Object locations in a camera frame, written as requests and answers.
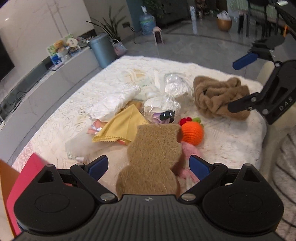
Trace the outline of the orange crochet ball toy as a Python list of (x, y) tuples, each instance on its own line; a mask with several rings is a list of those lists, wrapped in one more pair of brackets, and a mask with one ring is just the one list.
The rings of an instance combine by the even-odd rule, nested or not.
[(183, 133), (183, 142), (197, 146), (201, 144), (204, 138), (204, 127), (200, 118), (182, 118), (179, 121)]

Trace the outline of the yellow cloth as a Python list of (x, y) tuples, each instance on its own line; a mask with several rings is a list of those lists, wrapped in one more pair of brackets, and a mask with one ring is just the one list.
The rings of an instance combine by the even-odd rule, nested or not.
[(124, 141), (129, 145), (135, 140), (137, 127), (148, 125), (149, 122), (140, 113), (137, 107), (132, 104), (114, 116), (92, 139), (97, 142), (117, 142)]

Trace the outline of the brown bear-shaped fuzzy pad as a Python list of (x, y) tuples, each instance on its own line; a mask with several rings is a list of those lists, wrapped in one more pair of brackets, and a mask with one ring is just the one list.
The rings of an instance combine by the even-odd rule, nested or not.
[(140, 125), (127, 149), (128, 165), (118, 175), (119, 199), (131, 195), (175, 195), (181, 188), (178, 168), (184, 161), (183, 133), (178, 124)]

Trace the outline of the clear bag with white item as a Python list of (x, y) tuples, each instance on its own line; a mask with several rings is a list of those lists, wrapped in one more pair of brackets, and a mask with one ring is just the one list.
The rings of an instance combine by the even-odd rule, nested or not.
[(192, 96), (193, 89), (185, 75), (181, 73), (167, 73), (164, 75), (164, 91), (173, 98)]

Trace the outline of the white cloth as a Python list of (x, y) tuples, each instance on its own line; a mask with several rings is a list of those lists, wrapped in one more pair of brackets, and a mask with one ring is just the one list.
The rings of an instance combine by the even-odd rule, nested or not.
[(158, 95), (144, 102), (144, 117), (151, 123), (173, 123), (180, 112), (181, 105), (171, 96)]

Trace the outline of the brown fluffy scarf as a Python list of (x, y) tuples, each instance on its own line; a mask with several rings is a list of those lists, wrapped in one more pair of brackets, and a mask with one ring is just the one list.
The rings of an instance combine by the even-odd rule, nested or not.
[(197, 76), (193, 82), (195, 105), (206, 118), (229, 118), (235, 121), (246, 120), (250, 112), (243, 110), (232, 113), (228, 104), (250, 95), (249, 88), (242, 85), (237, 77), (219, 81), (207, 76)]

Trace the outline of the gold round basket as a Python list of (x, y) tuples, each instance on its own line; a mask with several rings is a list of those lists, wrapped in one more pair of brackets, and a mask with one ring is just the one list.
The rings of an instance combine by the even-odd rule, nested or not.
[(228, 32), (232, 27), (232, 20), (227, 11), (222, 11), (217, 15), (217, 25), (219, 30)]

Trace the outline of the red box lid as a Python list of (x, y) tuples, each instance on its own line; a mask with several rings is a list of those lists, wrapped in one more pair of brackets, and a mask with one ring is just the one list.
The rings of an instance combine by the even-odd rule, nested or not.
[(16, 200), (20, 197), (22, 192), (27, 188), (31, 181), (36, 177), (36, 175), (49, 163), (39, 157), (37, 154), (33, 153), (24, 167), (22, 168), (20, 174), (17, 176), (16, 181), (12, 186), (12, 190), (8, 195), (6, 201), (6, 209), (8, 211), (8, 218), (11, 223), (11, 228), (13, 236), (16, 237), (21, 233), (18, 227), (16, 216), (14, 214), (14, 205)]

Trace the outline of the white tv cabinet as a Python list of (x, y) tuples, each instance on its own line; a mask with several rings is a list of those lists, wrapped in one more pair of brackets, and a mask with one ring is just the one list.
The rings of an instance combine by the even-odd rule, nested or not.
[(12, 164), (49, 116), (99, 72), (93, 50), (85, 48), (65, 65), (51, 71), (22, 99), (1, 128), (1, 159)]

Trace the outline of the pink small stool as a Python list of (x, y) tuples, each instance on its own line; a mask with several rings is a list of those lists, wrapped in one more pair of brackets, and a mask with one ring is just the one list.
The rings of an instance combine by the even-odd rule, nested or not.
[(161, 28), (154, 27), (153, 28), (153, 34), (154, 34), (154, 39), (155, 39), (156, 45), (164, 43)]

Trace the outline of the water bottle jug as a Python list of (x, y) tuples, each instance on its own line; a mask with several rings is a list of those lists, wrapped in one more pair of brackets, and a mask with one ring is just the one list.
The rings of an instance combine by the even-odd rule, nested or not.
[(143, 15), (139, 18), (139, 22), (142, 29), (142, 34), (144, 36), (150, 35), (153, 33), (153, 29), (156, 26), (156, 21), (154, 16), (147, 12), (147, 8), (145, 6), (141, 6)]

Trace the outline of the plush toys gift set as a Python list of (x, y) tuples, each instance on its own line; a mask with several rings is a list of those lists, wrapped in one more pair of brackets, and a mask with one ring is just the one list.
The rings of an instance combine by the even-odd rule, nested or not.
[(73, 34), (69, 34), (50, 45), (47, 48), (47, 53), (52, 63), (56, 66), (67, 62), (75, 54), (86, 48), (88, 44), (89, 41), (83, 37), (74, 37)]

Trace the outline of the grey-blue trash bin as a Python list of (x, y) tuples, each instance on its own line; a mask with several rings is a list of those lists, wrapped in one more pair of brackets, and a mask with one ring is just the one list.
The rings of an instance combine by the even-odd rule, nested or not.
[(89, 44), (100, 68), (106, 68), (117, 59), (110, 37), (106, 33), (98, 34), (90, 40)]

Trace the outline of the green potted plant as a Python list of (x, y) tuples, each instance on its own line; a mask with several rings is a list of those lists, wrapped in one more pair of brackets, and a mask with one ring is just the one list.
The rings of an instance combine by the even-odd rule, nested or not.
[(121, 16), (120, 18), (118, 18), (124, 8), (124, 6), (121, 6), (119, 10), (117, 10), (117, 12), (113, 14), (112, 6), (109, 6), (108, 19), (102, 18), (103, 20), (99, 21), (91, 17), (91, 21), (87, 21), (88, 23), (99, 27), (105, 33), (107, 33), (110, 38), (110, 42), (114, 48), (114, 51), (118, 57), (123, 56), (127, 52), (127, 49), (123, 45), (118, 31), (119, 24), (123, 23), (123, 21), (126, 19), (126, 16)]

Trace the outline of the black television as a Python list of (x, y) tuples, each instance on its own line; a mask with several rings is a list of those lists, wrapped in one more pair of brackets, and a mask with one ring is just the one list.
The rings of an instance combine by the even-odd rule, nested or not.
[(10, 71), (15, 67), (3, 41), (0, 39), (0, 81), (2, 81)]

